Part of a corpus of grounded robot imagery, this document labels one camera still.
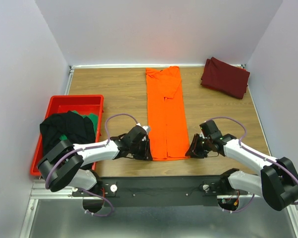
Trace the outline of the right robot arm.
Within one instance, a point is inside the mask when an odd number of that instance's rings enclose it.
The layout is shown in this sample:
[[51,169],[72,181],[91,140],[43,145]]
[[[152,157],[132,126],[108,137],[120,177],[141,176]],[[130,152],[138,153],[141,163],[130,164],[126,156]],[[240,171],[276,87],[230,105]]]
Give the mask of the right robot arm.
[[274,210],[281,211],[289,205],[298,205],[298,173],[286,157],[277,159],[261,153],[231,134],[222,134],[214,119],[200,124],[201,132],[195,134],[186,156],[203,159],[210,152],[234,159],[254,174],[230,169],[220,175],[215,190],[221,195],[242,190],[261,196]]

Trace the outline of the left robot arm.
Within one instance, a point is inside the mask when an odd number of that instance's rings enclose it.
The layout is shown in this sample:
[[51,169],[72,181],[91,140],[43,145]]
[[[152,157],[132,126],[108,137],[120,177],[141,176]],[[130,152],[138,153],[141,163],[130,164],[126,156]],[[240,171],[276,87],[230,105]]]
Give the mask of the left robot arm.
[[149,126],[136,124],[121,138],[91,144],[72,144],[69,140],[59,142],[37,164],[45,180],[45,188],[57,192],[67,186],[91,190],[98,183],[97,176],[82,167],[104,160],[125,158],[144,142],[150,132]]

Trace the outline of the orange t shirt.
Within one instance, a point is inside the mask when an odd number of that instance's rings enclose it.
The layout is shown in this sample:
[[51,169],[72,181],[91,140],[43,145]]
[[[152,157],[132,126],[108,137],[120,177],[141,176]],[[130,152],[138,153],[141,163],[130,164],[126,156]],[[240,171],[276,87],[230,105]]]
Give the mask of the orange t shirt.
[[150,152],[154,161],[185,160],[190,141],[180,69],[146,68]]

